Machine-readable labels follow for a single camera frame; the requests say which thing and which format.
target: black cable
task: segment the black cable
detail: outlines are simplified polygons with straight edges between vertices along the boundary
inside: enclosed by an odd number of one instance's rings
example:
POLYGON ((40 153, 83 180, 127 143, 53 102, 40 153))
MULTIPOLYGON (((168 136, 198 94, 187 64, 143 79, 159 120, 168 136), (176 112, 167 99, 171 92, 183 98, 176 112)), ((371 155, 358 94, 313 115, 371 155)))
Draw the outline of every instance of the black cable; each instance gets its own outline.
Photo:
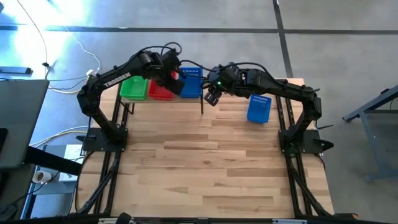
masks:
POLYGON ((119 103, 129 112, 129 114, 134 114, 122 101, 119 100, 119 103))
POLYGON ((90 129, 91 129, 91 119, 92 119, 92 117, 91 116, 89 116, 88 117, 88 129, 87 129, 87 133, 90 131, 90 129))
POLYGON ((80 176, 81 176, 81 172, 82 172, 82 170, 83 170, 83 167, 84 167, 84 165, 85 165, 85 163, 86 163, 86 161, 88 160, 88 158, 90 158, 90 156, 92 155, 94 153, 94 151, 91 151, 91 152, 89 152, 87 155, 86 155, 86 157, 85 157, 85 159, 83 160, 83 162, 81 163, 81 169, 80 169, 80 173, 79 173, 79 176, 77 176, 77 180, 76 180, 76 192, 75 192, 75 212, 77 212, 78 211, 78 209, 77 209, 77 199, 78 199, 78 192, 79 192, 79 180, 80 180, 80 176))
POLYGON ((206 67, 204 67, 204 66, 202 66, 202 65, 199 65, 198 63, 193 62, 193 61, 191 61, 191 60, 181 60, 181 61, 180 61, 180 64, 182 64, 183 62, 188 62, 188 63, 194 64, 194 65, 196 65, 197 67, 199 67, 199 68, 201 68, 201 69, 204 69, 204 70, 206 70, 206 71, 209 71, 209 72, 217 72, 217 71, 212 70, 212 69, 210 69, 210 68, 206 68, 206 67))
POLYGON ((76 85, 74 85, 74 86, 72 86, 70 88, 49 88, 49 89, 52 89, 52 90, 71 90, 71 89, 75 88, 77 85, 79 85, 81 82, 84 82, 84 81, 86 81, 86 80, 85 79, 84 80, 80 80, 78 83, 76 83, 76 85))
MULTIPOLYGON (((76 162, 78 159, 81 159, 81 158, 83 158, 83 157, 79 157, 79 158, 76 158, 76 159, 70 159, 70 160, 76 162)), ((25 194, 25 195, 19 197, 17 200, 15 200, 14 202, 12 202, 11 205, 16 206, 15 203, 17 203, 20 199, 23 199, 23 198, 27 197, 28 195, 30 195, 30 194, 32 194, 32 193, 34 193, 34 192, 40 190, 45 184, 47 184, 48 182, 50 182, 51 180, 53 180, 54 178, 56 178, 56 177, 58 176, 59 173, 61 173, 61 171, 58 171, 53 177, 50 178, 50 180, 44 182, 38 189, 33 190, 33 191, 31 191, 31 192, 29 192, 29 193, 27 193, 27 194, 25 194)))
POLYGON ((321 162, 323 164, 323 170, 326 170, 325 161, 323 161, 322 157, 318 153, 314 153, 314 155, 317 156, 321 160, 321 162))
POLYGON ((24 79, 23 78, 16 78, 16 79, 0 78, 0 82, 16 81, 16 80, 24 80, 24 79))
POLYGON ((180 54, 180 53, 182 52, 182 47, 181 47, 181 45, 180 45, 179 43, 177 43, 177 42, 169 42, 169 43, 165 44, 164 47, 167 47, 168 45, 171 45, 171 44, 175 44, 175 45, 177 45, 177 46, 180 48, 180 51, 177 52, 178 54, 180 54))
MULTIPOLYGON (((209 72, 217 72, 216 70, 212 70, 212 69, 206 68, 206 67, 204 67, 204 66, 202 66, 202 65, 199 65, 198 63, 193 62, 193 61, 191 61, 191 60, 181 60, 181 61, 180 61, 180 63, 183 63, 183 62, 192 63, 192 64, 196 65, 197 67, 200 67, 200 68, 202 68, 202 69, 204 69, 204 70, 207 70, 207 71, 209 71, 209 72)), ((225 69, 225 68, 228 68, 228 67, 230 67, 230 66, 234 66, 234 65, 256 65, 256 66, 262 68, 262 69, 265 71, 265 73, 266 73, 273 81, 275 81, 275 82, 276 82, 277 84, 279 84, 279 85, 284 86, 283 83, 278 82, 278 81, 268 72, 268 70, 267 70, 263 65, 261 65, 261 64, 259 64, 259 63, 255 63, 255 62, 238 62, 238 63, 231 63, 231 64, 228 64, 228 65, 225 65, 225 66, 221 67, 220 70, 225 69)), ((315 93, 316 91, 319 91, 319 90, 320 90, 320 89, 317 88, 317 89, 314 89, 314 90, 304 90, 304 89, 303 89, 302 91, 307 92, 307 93, 315 93)))
POLYGON ((391 103, 390 103, 390 110, 392 110, 392 102, 394 102, 394 99, 391 100, 391 103))
POLYGON ((322 126, 322 127, 318 128, 318 120, 316 120, 316 121, 315 121, 315 127, 316 127, 318 130, 322 130, 322 129, 325 129, 325 128, 333 127, 333 124, 326 125, 326 126, 322 126))

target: table leg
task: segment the table leg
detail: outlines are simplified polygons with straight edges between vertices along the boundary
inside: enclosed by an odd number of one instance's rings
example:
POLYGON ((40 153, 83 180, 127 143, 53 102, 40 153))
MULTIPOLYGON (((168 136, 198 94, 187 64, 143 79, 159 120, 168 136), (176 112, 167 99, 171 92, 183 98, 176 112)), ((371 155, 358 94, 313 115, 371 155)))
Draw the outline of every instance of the table leg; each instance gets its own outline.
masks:
POLYGON ((203 114, 203 94, 200 95, 200 111, 203 114))
POLYGON ((132 106, 131 106, 131 114, 134 114, 134 107, 135 107, 135 105, 136 105, 136 104, 133 103, 132 106))
POLYGON ((366 137, 368 138, 369 145, 371 148, 371 152, 376 160, 377 164, 377 173, 365 175, 365 181, 370 182, 379 179, 385 179, 389 177, 395 177, 398 175, 398 169, 393 169, 389 165, 389 160, 386 152, 378 148, 378 138, 374 135, 371 130, 371 126, 369 124, 369 120, 367 119, 366 112, 362 112, 359 114, 359 117, 362 120, 363 128, 365 129, 366 137))
POLYGON ((347 114, 343 117, 343 120, 346 122, 350 122, 354 118, 359 118, 360 114, 366 110, 375 110, 380 106, 390 102, 391 100, 398 97, 398 85, 383 91, 378 97, 361 106, 360 108, 354 110, 353 112, 347 114))
POLYGON ((32 195, 30 197, 29 203, 27 204, 26 214, 24 219, 29 219, 32 216, 32 211, 33 211, 33 206, 35 205, 35 201, 36 201, 36 195, 32 195))

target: white cable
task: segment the white cable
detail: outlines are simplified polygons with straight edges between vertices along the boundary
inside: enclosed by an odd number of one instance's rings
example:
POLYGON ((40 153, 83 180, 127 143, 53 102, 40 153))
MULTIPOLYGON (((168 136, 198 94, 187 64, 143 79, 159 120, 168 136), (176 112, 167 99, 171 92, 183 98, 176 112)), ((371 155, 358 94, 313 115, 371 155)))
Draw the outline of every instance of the white cable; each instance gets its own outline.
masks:
MULTIPOLYGON (((32 21, 33 25, 36 27, 37 31, 39 32, 40 37, 42 38, 43 41, 43 45, 44 45, 44 51, 45 51, 45 63, 47 63, 47 46, 45 44, 43 35, 41 33, 41 31, 39 30, 39 28, 37 27, 36 23, 33 21, 33 19, 31 18, 31 16, 29 15, 29 13, 27 13, 26 9, 24 8, 24 6, 19 2, 19 0, 17 0, 18 4, 21 6, 21 8, 25 11, 27 17, 29 17, 30 21, 32 21)), ((44 67, 44 76, 47 74, 47 67, 44 67)))
POLYGON ((101 62, 100 62, 100 60, 98 60, 98 58, 97 58, 97 56, 96 56, 95 54, 93 54, 93 53, 87 51, 87 50, 83 47, 83 44, 81 44, 81 43, 75 38, 75 36, 69 31, 69 29, 68 29, 65 25, 63 25, 63 27, 68 31, 69 35, 73 38, 73 40, 75 40, 76 43, 78 43, 78 44, 80 45, 81 49, 82 49, 84 52, 88 53, 89 55, 92 55, 92 56, 95 58, 95 60, 98 62, 98 68, 97 68, 97 71, 95 72, 95 73, 97 74, 97 73, 99 72, 99 70, 101 69, 101 62))
MULTIPOLYGON (((42 41, 43 41, 43 44, 44 44, 44 50, 45 50, 45 63, 47 63, 47 46, 46 46, 46 44, 45 44, 43 35, 42 35, 40 29, 37 27, 37 25, 36 25, 36 23, 34 22, 34 20, 31 18, 31 16, 29 15, 29 13, 28 13, 28 12, 26 11, 26 9, 24 8, 24 6, 19 2, 19 0, 17 0, 17 2, 18 2, 18 4, 21 6, 21 8, 25 11, 25 13, 26 13, 26 15, 29 17, 30 21, 32 21, 33 25, 34 25, 34 26, 36 27, 36 29, 37 29, 37 32, 39 32, 40 37, 42 38, 42 41)), ((101 62, 100 62, 100 60, 98 60, 97 56, 96 56, 95 54, 93 54, 93 53, 87 51, 87 50, 83 47, 83 45, 72 35, 72 33, 69 31, 69 29, 68 29, 66 26, 64 26, 64 28, 66 28, 66 30, 69 32, 69 34, 72 36, 72 38, 80 45, 81 49, 82 49, 84 52, 86 52, 86 53, 88 53, 88 54, 94 56, 95 60, 98 62, 98 68, 97 68, 97 71, 96 71, 95 73, 98 73, 99 70, 101 69, 101 62)), ((48 72, 50 72, 50 71, 48 71, 48 70, 47 70, 47 67, 44 66, 44 79, 47 79, 48 72)), ((60 90, 57 90, 56 88, 51 87, 50 85, 49 85, 49 89, 51 89, 51 90, 53 90, 53 91, 56 91, 56 92, 58 92, 58 93, 64 93, 64 94, 74 94, 74 93, 78 93, 78 92, 79 92, 79 90, 76 90, 76 91, 60 91, 60 90)))
POLYGON ((61 135, 64 135, 64 134, 69 134, 68 131, 73 130, 73 129, 78 129, 78 128, 88 128, 88 126, 85 125, 85 126, 79 126, 79 127, 74 127, 74 128, 68 128, 68 129, 63 130, 63 131, 61 131, 61 132, 59 132, 59 133, 57 133, 57 134, 54 134, 53 136, 50 136, 50 137, 48 137, 48 138, 46 138, 46 139, 43 139, 43 140, 41 140, 41 141, 35 142, 35 143, 33 143, 33 144, 30 144, 29 146, 33 146, 33 145, 36 145, 36 144, 39 144, 39 143, 40 143, 38 146, 36 146, 36 147, 39 147, 39 146, 41 146, 42 144, 44 144, 45 142, 47 142, 47 141, 49 141, 49 140, 51 140, 51 139, 53 139, 53 138, 55 138, 55 137, 58 137, 58 136, 61 136, 61 135))
POLYGON ((48 142, 49 140, 51 140, 51 139, 53 139, 55 137, 59 137, 59 136, 63 136, 64 134, 71 134, 71 133, 83 133, 83 134, 86 134, 87 131, 65 131, 64 133, 56 134, 56 135, 50 136, 50 137, 48 137, 48 138, 46 138, 44 140, 41 140, 39 142, 35 142, 35 143, 31 144, 30 146, 38 144, 35 147, 39 147, 39 146, 43 145, 44 143, 48 142))

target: plastic basket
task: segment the plastic basket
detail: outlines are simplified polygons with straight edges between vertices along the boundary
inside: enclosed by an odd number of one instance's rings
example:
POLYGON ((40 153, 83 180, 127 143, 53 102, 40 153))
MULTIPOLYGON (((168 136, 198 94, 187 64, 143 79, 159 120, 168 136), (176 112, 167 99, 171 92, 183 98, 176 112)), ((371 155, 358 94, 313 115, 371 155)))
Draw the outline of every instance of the plastic basket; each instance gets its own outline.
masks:
POLYGON ((181 98, 199 98, 203 90, 201 89, 202 83, 202 69, 201 68, 180 68, 181 71, 188 75, 194 75, 196 77, 186 75, 186 78, 179 76, 179 80, 184 82, 184 88, 181 91, 180 97, 181 98))
POLYGON ((271 98, 260 95, 251 95, 248 109, 248 120, 260 124, 268 122, 271 110, 271 98))
POLYGON ((122 82, 120 96, 129 100, 145 100, 147 98, 148 80, 132 77, 122 82))
MULTIPOLYGON (((176 73, 173 72, 172 77, 175 78, 176 76, 176 73)), ((153 80, 151 80, 149 84, 148 96, 155 100, 173 100, 173 93, 158 86, 153 80)))

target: red basket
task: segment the red basket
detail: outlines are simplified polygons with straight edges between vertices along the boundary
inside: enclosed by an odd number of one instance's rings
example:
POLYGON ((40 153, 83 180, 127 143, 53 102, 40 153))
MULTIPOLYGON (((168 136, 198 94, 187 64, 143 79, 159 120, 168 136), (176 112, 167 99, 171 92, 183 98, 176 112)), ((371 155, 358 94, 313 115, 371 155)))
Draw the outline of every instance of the red basket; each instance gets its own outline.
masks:
MULTIPOLYGON (((175 79, 176 76, 177 74, 173 72, 172 77, 175 79)), ((173 93, 158 86, 153 80, 149 84, 148 96, 155 100, 173 100, 173 93)))

